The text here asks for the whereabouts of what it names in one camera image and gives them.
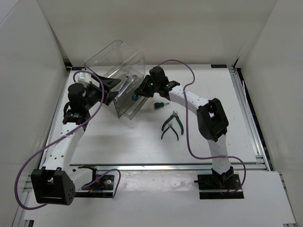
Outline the large ratchet wrench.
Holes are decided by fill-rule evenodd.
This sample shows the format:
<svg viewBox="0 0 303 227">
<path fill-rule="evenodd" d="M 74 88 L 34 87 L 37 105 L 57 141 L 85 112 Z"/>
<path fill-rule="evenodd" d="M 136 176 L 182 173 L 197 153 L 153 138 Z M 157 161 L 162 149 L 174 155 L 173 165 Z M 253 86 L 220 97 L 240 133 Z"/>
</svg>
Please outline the large ratchet wrench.
<svg viewBox="0 0 303 227">
<path fill-rule="evenodd" d="M 132 76 L 128 76 L 128 77 L 129 77 L 129 81 L 126 83 L 123 82 L 120 85 L 120 87 L 118 88 L 118 90 L 117 90 L 118 92 L 121 92 L 121 90 L 123 90 L 123 89 L 127 89 L 131 85 L 131 83 L 137 79 L 137 75 L 132 75 Z"/>
</svg>

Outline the green stubby screwdriver orange cap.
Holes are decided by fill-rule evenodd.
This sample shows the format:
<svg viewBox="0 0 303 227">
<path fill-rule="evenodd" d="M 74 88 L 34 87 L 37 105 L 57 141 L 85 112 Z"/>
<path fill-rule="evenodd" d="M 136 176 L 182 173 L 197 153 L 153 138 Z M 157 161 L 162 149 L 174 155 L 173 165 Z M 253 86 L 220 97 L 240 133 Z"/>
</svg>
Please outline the green stubby screwdriver orange cap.
<svg viewBox="0 0 303 227">
<path fill-rule="evenodd" d="M 160 109 L 165 106 L 169 105 L 169 103 L 164 103 L 164 102 L 156 102 L 153 104 L 154 109 Z"/>
</svg>

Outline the clear plastic drawer organizer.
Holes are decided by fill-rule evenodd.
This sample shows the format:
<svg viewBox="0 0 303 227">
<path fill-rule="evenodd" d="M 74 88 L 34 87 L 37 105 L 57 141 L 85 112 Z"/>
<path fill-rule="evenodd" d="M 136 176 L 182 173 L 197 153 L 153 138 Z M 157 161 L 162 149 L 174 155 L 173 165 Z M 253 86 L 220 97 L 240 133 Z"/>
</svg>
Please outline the clear plastic drawer organizer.
<svg viewBox="0 0 303 227">
<path fill-rule="evenodd" d="M 86 69 L 106 78 L 121 79 L 111 91 L 117 91 L 126 76 L 137 75 L 127 89 L 117 91 L 113 102 L 106 106 L 114 116 L 122 116 L 132 120 L 138 113 L 147 98 L 138 96 L 137 101 L 132 100 L 132 95 L 140 86 L 146 75 L 145 56 L 143 52 L 121 40 L 115 40 L 98 53 L 84 61 Z"/>
</svg>

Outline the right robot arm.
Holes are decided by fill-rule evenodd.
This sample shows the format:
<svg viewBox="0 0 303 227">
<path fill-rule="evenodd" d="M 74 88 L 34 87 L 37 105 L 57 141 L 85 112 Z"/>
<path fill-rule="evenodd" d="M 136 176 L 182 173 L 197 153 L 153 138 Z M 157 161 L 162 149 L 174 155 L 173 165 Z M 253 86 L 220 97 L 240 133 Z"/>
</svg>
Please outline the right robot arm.
<svg viewBox="0 0 303 227">
<path fill-rule="evenodd" d="M 223 189 L 230 183 L 230 178 L 234 174 L 226 146 L 227 127 L 229 126 L 227 116 L 219 99 L 209 100 L 186 91 L 188 85 L 182 86 L 174 80 L 169 81 L 163 68 L 157 66 L 149 71 L 149 75 L 144 78 L 134 94 L 150 98 L 157 93 L 161 97 L 185 107 L 187 149 L 195 159 L 212 160 L 213 185 L 218 189 Z M 198 157 L 190 148 L 189 111 L 197 117 L 198 130 L 208 142 L 211 153 L 209 157 Z"/>
</svg>

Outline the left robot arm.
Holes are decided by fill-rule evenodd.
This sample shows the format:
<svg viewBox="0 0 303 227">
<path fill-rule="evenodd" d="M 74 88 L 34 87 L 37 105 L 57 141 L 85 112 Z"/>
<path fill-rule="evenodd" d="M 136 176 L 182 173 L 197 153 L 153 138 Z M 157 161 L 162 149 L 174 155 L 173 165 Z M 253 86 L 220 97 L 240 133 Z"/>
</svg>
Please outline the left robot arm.
<svg viewBox="0 0 303 227">
<path fill-rule="evenodd" d="M 31 182 L 39 204 L 70 205 L 78 190 L 89 192 L 105 188 L 104 177 L 95 166 L 70 168 L 70 162 L 88 123 L 94 117 L 90 109 L 109 105 L 118 95 L 112 89 L 120 79 L 109 79 L 89 71 L 77 71 L 68 87 L 68 102 L 63 109 L 61 136 L 40 169 L 33 170 Z"/>
</svg>

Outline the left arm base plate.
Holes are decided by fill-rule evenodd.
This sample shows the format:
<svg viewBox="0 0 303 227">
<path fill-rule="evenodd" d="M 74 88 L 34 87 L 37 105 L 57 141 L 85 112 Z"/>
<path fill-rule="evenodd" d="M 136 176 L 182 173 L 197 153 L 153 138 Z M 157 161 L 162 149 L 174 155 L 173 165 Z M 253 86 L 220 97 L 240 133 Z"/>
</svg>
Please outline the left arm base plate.
<svg viewBox="0 0 303 227">
<path fill-rule="evenodd" d="M 71 178 L 75 184 L 75 198 L 114 198 L 121 180 L 118 169 L 100 173 L 96 166 L 74 168 Z"/>
</svg>

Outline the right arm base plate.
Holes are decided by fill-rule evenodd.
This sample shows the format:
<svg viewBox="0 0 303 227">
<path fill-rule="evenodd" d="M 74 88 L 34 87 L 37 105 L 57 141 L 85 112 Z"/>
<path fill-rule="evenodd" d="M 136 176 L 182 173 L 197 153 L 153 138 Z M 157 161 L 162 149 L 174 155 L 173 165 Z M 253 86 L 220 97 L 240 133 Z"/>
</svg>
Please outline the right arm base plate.
<svg viewBox="0 0 303 227">
<path fill-rule="evenodd" d="M 238 174 L 223 184 L 214 175 L 198 175 L 194 183 L 198 185 L 201 200 L 244 199 Z"/>
</svg>

